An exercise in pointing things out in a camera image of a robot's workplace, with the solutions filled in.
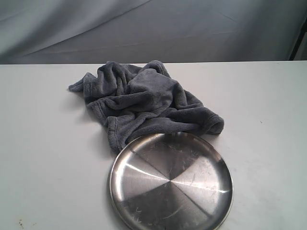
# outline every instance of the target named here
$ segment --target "stainless steel plate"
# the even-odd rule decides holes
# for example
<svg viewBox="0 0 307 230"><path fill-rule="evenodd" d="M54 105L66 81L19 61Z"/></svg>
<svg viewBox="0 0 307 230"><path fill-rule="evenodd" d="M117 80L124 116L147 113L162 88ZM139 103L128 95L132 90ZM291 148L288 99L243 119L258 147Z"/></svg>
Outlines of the stainless steel plate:
<svg viewBox="0 0 307 230"><path fill-rule="evenodd" d="M110 192L133 230L214 230L228 215L233 183L222 157L203 139L152 134L118 155Z"/></svg>

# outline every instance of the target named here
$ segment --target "table surface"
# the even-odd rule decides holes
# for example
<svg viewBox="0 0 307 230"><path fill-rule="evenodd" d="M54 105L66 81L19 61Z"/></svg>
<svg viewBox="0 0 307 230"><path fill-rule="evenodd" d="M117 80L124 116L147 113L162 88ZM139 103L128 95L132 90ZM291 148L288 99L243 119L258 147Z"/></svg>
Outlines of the table surface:
<svg viewBox="0 0 307 230"><path fill-rule="evenodd" d="M203 137L234 180L220 229L305 229L307 62L165 66L225 120ZM0 66L0 230L127 229L110 203L106 132L67 91L98 67Z"/></svg>

